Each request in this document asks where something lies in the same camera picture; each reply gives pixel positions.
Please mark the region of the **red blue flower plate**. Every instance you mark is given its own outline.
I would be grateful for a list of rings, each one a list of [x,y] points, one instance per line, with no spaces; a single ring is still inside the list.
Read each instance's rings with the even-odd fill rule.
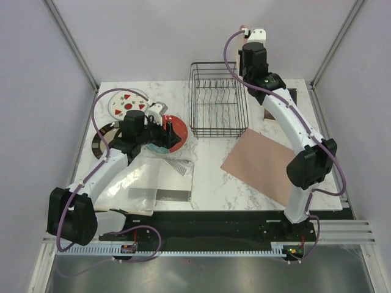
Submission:
[[[188,138],[188,128],[184,121],[174,115],[163,115],[163,123],[170,121],[174,128],[175,133],[180,137],[181,141],[172,148],[164,148],[156,146],[155,144],[149,144],[145,148],[153,154],[172,154],[181,149]]]

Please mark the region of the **black wire dish rack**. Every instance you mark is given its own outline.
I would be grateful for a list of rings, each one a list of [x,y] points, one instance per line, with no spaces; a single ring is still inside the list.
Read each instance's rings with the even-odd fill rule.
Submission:
[[[238,138],[248,128],[246,89],[230,71],[236,63],[191,64],[189,127],[196,138]]]

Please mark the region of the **pink cream leaf plate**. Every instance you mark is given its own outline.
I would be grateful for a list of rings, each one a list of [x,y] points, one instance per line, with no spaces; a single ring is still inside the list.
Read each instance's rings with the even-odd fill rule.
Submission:
[[[236,48],[237,48],[236,67],[237,67],[237,75],[240,80],[243,80],[241,51],[242,51],[242,47],[246,43],[247,43],[246,34],[240,34],[236,36]]]

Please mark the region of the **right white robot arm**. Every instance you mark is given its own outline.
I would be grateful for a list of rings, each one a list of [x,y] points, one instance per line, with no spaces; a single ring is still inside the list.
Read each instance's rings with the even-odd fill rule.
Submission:
[[[282,78],[268,70],[267,52],[262,43],[244,44],[239,60],[239,75],[247,91],[276,119],[295,153],[286,167],[293,190],[277,228],[284,239],[291,241],[310,225],[310,193],[331,172],[337,143],[334,139],[326,140],[308,124]]]

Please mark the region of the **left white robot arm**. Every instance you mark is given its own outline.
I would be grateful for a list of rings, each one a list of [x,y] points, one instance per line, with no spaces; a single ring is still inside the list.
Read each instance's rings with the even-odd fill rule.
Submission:
[[[46,230],[71,244],[87,245],[96,235],[114,233],[127,240],[134,233],[134,225],[122,211],[97,212],[95,203],[109,183],[131,165],[144,145],[150,143],[170,149],[182,139],[167,115],[147,115],[141,110],[127,112],[119,123],[114,139],[106,144],[106,151],[91,171],[77,183],[63,189],[53,189],[49,196]]]

